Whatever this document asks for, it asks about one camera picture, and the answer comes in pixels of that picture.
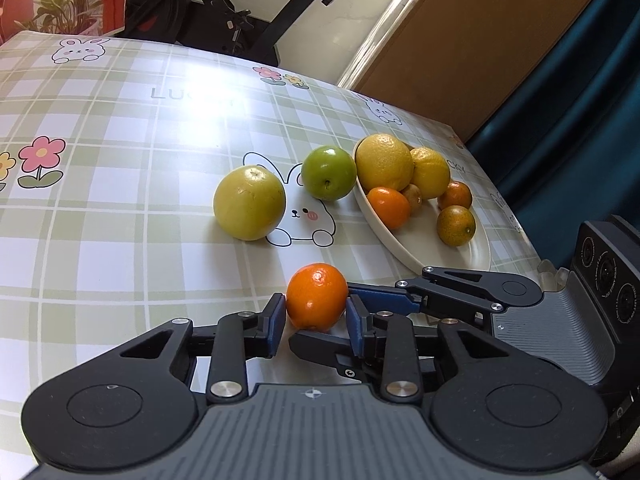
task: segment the green plaid pattern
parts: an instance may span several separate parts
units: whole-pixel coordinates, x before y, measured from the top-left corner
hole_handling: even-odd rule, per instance
[[[231,239],[211,200],[247,152],[286,175],[316,146],[351,152],[375,132],[434,148],[473,192],[492,269],[537,279],[535,250],[448,126],[390,106],[402,124],[385,123],[354,92],[303,76],[309,89],[269,84],[253,63],[180,46],[111,38],[96,60],[55,64],[61,39],[22,32],[0,49],[0,152],[17,159],[0,190],[0,354],[10,356],[0,360],[2,480],[33,465],[18,416],[41,382],[174,317],[213,324],[261,310],[311,262],[354,282],[412,275],[351,195],[327,204],[337,225],[330,247]],[[24,189],[18,151],[40,136],[66,141],[56,168],[64,176]],[[335,381],[287,352],[280,368],[251,364],[252,378],[291,380],[294,370]]]

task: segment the blue gripper pad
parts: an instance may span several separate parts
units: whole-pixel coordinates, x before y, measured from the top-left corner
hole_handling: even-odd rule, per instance
[[[269,333],[267,334],[269,355],[273,357],[278,351],[278,345],[282,338],[282,332],[284,331],[284,325],[287,320],[287,309],[283,294],[274,294],[269,300],[267,307],[265,307],[265,310],[270,307],[271,301],[277,302],[269,317]]]
[[[347,331],[349,332],[351,350],[353,350],[353,354],[355,356],[361,357],[364,354],[364,339],[362,338],[362,332],[366,327],[362,325],[363,320],[359,316],[351,298],[347,298],[344,317],[347,322]]]
[[[401,288],[349,283],[349,293],[357,294],[372,314],[381,310],[388,310],[401,316],[420,312],[420,304],[415,303]]]

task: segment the white bowl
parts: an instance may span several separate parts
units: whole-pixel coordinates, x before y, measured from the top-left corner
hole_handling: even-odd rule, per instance
[[[362,140],[353,149],[354,159],[361,142]],[[410,150],[414,148],[408,144],[407,146]],[[476,219],[476,234],[468,244],[449,247],[440,240],[436,232],[436,220],[440,213],[437,200],[423,201],[419,212],[412,215],[401,228],[391,232],[373,211],[359,179],[356,179],[353,192],[364,218],[376,236],[393,256],[416,274],[420,275],[422,268],[427,266],[469,270],[490,269],[489,238],[473,206],[471,206],[471,212]]]

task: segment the metal pin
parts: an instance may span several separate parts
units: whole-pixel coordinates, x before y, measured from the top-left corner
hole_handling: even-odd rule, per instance
[[[394,381],[386,386],[386,391],[394,397],[411,397],[418,393],[418,386],[410,381]]]
[[[217,397],[235,397],[242,392],[242,386],[235,381],[218,381],[211,385],[210,391]]]

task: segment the bunny cartoon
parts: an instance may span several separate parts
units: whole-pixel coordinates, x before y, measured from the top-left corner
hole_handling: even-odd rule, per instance
[[[377,118],[379,118],[383,123],[402,124],[400,117],[398,117],[395,113],[393,113],[391,110],[386,108],[386,105],[384,103],[381,103],[377,99],[373,99],[371,97],[366,97],[360,94],[356,94],[356,95],[360,99],[362,99],[364,102],[366,102],[367,106],[369,107],[369,110],[371,110],[371,112]]]
[[[305,192],[300,180],[302,164],[297,164],[286,180],[273,163],[259,153],[249,152],[242,159],[245,165],[262,166],[277,176],[284,186],[287,208],[284,216],[267,241],[277,247],[288,247],[292,240],[312,240],[318,247],[328,247],[334,243],[335,221],[324,203]]]
[[[80,41],[78,38],[65,38],[60,41],[60,48],[51,56],[51,59],[56,64],[78,59],[93,61],[105,53],[102,44],[107,41],[109,38],[93,38],[85,41]]]

